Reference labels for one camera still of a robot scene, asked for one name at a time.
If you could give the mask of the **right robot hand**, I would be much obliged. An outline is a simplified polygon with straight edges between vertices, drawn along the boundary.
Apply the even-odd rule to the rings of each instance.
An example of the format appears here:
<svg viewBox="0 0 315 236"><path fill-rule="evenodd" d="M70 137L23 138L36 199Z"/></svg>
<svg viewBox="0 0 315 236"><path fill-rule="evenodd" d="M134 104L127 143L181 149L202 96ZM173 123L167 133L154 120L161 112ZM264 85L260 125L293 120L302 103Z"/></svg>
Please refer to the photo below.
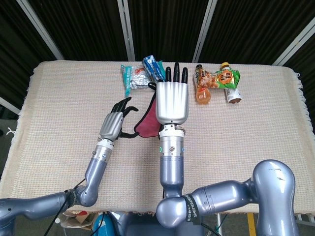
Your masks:
<svg viewBox="0 0 315 236"><path fill-rule="evenodd" d="M150 82L149 88L154 90L146 113L149 121L162 125L181 125L186 122L189 114L188 69L186 67L181 71L178 62L174 64L173 70L167 67L165 80L157 83Z"/></svg>

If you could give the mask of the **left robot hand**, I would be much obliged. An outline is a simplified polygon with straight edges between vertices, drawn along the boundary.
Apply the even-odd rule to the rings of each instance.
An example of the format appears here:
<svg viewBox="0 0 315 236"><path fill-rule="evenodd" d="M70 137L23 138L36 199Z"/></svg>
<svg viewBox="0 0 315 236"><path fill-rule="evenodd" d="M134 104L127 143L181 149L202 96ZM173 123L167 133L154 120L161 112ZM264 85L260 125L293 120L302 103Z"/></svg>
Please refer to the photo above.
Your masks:
<svg viewBox="0 0 315 236"><path fill-rule="evenodd" d="M127 107L127 104L131 99L132 99L131 97L127 97L117 102L113 106L111 112L106 116L102 124L101 130L99 133L102 139L107 139L114 142L119 138L133 139L138 136L137 132L125 133L122 131L124 119L129 114L129 112L139 111L134 106Z"/></svg>

